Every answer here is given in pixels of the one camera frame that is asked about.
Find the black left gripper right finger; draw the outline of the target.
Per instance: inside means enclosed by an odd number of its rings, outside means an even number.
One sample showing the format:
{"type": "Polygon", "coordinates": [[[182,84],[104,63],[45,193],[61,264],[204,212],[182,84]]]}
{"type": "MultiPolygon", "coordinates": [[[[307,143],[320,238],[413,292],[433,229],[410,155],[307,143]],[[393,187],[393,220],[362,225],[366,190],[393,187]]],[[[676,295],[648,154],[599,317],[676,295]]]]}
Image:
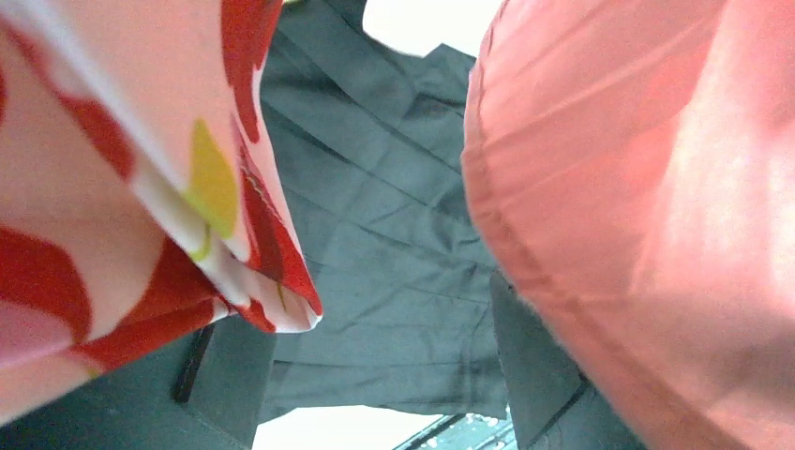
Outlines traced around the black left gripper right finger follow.
{"type": "Polygon", "coordinates": [[[490,278],[494,331],[519,449],[643,449],[500,271],[490,278]]]}

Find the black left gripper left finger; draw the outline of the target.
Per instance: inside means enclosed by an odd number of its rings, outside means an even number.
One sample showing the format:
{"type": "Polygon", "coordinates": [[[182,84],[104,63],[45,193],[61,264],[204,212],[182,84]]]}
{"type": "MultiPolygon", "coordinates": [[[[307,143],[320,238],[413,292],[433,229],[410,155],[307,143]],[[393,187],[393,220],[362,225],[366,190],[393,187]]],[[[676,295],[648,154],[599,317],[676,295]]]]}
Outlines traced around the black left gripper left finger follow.
{"type": "Polygon", "coordinates": [[[4,449],[249,449],[277,338],[238,316],[1,428],[4,449]]]}

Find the red poppy print garment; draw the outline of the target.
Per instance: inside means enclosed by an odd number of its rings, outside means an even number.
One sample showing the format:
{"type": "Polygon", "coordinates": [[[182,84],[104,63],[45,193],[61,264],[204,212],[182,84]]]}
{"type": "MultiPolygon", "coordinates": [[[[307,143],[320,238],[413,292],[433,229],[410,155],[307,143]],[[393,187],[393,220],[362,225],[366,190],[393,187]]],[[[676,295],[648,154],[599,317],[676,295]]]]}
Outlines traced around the red poppy print garment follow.
{"type": "Polygon", "coordinates": [[[1,420],[323,306],[259,103],[279,1],[1,5],[1,420]]]}

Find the pink pleated skirt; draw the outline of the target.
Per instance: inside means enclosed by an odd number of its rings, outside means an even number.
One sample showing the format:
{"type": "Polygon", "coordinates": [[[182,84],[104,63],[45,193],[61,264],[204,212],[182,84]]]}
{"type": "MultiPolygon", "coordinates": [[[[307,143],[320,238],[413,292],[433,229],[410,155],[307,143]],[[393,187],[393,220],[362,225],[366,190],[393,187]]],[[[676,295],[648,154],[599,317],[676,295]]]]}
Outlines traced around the pink pleated skirt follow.
{"type": "Polygon", "coordinates": [[[461,157],[503,272],[650,449],[794,445],[794,5],[506,1],[461,157]]]}

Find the black garment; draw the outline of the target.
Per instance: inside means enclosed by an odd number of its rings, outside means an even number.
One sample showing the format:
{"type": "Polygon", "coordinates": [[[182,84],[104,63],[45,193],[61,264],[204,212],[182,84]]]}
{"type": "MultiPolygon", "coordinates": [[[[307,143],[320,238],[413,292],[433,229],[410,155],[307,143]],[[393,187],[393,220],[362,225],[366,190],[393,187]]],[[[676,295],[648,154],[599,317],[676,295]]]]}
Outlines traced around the black garment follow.
{"type": "Polygon", "coordinates": [[[281,337],[261,418],[364,405],[504,417],[489,281],[460,170],[473,59],[368,37],[361,1],[284,8],[262,112],[321,322],[281,337]]]}

